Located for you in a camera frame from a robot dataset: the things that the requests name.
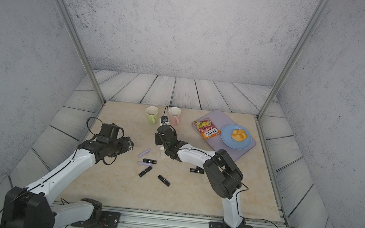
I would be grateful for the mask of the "purple lipstick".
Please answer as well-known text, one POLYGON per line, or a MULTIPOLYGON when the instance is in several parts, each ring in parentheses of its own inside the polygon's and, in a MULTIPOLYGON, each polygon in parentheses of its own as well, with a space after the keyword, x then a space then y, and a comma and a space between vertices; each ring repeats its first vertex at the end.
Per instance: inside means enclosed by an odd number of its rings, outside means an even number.
POLYGON ((138 162, 137 162, 137 164, 138 164, 138 165, 147 166, 147 167, 152 166, 152 164, 151 164, 151 163, 141 162, 141 161, 138 161, 138 162))
POLYGON ((140 153, 140 154, 137 156, 137 158, 140 158, 140 157, 142 157, 142 156, 144 156, 144 155, 148 154, 150 151, 151 151, 151 149, 150 149, 150 148, 149 148, 149 149, 146 149, 145 151, 143 151, 142 153, 140 153))

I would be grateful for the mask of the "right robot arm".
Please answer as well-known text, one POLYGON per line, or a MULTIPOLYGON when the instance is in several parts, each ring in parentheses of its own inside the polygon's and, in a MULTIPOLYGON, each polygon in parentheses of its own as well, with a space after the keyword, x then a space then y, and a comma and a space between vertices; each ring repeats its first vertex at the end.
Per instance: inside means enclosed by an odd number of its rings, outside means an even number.
POLYGON ((173 160, 190 163, 206 173, 213 191, 222 199, 224 224, 228 228, 243 228, 245 219, 240 214, 239 193, 243 174, 224 149, 205 151, 177 139, 170 125, 161 125, 155 134, 155 143, 164 147, 165 154, 173 160))

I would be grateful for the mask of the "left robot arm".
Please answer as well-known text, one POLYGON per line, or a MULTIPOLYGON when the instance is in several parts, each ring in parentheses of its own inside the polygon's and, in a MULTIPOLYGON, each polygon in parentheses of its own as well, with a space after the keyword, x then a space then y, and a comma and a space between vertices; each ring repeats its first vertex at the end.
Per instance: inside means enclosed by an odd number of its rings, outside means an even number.
POLYGON ((83 172, 105 158, 133 150, 134 143, 123 128, 104 123, 98 134, 79 144, 73 154, 44 177, 24 188, 7 192, 0 210, 1 228, 61 228, 79 225, 103 228, 102 203, 84 198, 77 203, 53 207, 55 199, 83 172))

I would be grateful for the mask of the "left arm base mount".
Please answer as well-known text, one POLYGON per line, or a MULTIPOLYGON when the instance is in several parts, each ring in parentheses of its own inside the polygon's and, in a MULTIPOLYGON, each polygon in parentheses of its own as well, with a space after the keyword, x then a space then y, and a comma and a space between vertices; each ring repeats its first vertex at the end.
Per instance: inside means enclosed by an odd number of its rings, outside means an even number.
POLYGON ((103 205, 90 198, 82 198, 81 201, 93 205, 93 212, 88 220, 80 221, 81 227, 87 228, 117 228, 121 213, 103 210, 103 205))

